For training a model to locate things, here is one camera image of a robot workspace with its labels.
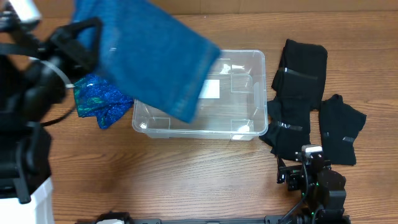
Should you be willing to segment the sparkly blue garment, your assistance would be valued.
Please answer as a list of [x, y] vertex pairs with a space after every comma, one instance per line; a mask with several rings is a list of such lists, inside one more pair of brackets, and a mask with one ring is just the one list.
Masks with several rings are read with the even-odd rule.
[[101, 129], [108, 129], [134, 104], [131, 97], [95, 74], [89, 74], [74, 83], [73, 94], [78, 116], [96, 117]]

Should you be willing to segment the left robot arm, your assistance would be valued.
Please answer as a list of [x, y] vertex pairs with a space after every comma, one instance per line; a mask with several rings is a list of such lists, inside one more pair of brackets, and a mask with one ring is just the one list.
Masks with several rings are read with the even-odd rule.
[[44, 116], [99, 55], [97, 17], [58, 27], [45, 41], [11, 10], [1, 13], [1, 222], [53, 223], [52, 143]]

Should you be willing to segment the blue denim jeans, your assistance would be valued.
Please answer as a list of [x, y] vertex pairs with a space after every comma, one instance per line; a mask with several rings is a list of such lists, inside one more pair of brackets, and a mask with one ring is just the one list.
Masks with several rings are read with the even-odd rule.
[[96, 74], [125, 95], [192, 122], [220, 48], [143, 0], [77, 0], [73, 21], [103, 23]]

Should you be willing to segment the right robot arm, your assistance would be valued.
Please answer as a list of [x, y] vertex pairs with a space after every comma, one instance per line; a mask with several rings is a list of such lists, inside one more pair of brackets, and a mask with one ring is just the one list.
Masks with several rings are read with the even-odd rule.
[[346, 178], [331, 169], [322, 152], [297, 152], [299, 165], [287, 166], [277, 158], [277, 183], [299, 190], [301, 199], [278, 223], [350, 224], [345, 215]]

